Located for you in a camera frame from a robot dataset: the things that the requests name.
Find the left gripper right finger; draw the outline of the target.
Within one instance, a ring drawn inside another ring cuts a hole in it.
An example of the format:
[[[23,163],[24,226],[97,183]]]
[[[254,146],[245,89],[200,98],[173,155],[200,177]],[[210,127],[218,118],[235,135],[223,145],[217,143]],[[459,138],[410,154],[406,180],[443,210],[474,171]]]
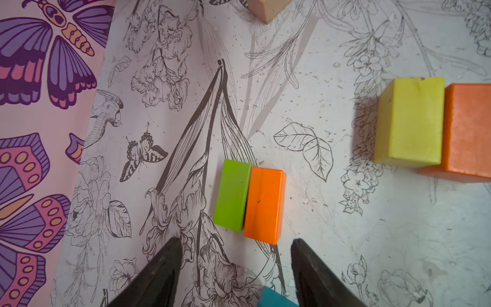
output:
[[[304,240],[293,240],[291,258],[300,306],[365,306]]]

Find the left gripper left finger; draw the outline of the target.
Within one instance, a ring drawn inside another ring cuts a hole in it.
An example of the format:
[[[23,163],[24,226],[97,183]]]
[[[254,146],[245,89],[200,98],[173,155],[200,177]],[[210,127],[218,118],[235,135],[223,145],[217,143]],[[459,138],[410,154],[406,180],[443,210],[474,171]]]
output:
[[[173,306],[182,264],[182,243],[172,237],[110,306]]]

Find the teal triangle block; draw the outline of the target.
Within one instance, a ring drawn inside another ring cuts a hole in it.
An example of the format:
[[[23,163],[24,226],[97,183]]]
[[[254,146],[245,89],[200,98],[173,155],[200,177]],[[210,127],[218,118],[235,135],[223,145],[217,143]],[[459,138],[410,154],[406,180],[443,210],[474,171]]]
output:
[[[298,305],[271,288],[265,287],[259,298],[257,307],[298,307]]]

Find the orange wooden block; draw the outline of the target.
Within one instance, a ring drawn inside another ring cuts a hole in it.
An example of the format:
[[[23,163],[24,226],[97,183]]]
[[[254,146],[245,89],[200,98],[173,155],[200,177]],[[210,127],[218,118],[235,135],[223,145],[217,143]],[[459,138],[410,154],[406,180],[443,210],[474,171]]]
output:
[[[490,182],[490,84],[445,89],[441,164],[418,174],[464,183]]]
[[[282,232],[286,173],[254,167],[251,170],[244,235],[277,245]]]

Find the green wooden block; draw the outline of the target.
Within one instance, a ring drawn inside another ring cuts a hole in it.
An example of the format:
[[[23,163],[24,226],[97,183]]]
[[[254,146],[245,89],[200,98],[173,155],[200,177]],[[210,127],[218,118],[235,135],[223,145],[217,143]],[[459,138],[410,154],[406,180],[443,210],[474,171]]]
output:
[[[244,229],[253,165],[225,159],[213,222],[234,232]]]

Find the yellow wooden block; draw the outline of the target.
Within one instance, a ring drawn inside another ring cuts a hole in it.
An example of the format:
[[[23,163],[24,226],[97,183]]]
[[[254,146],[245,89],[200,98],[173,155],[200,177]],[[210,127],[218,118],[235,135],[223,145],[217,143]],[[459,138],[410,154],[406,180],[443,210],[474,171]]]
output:
[[[445,78],[396,78],[378,98],[373,162],[420,168],[442,157]]]

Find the natural wood triangle block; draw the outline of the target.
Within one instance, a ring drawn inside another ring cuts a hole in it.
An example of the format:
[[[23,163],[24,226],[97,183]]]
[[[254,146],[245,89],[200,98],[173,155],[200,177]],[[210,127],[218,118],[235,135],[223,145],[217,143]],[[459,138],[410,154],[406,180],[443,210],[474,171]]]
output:
[[[248,8],[265,24],[271,23],[291,0],[247,0]]]

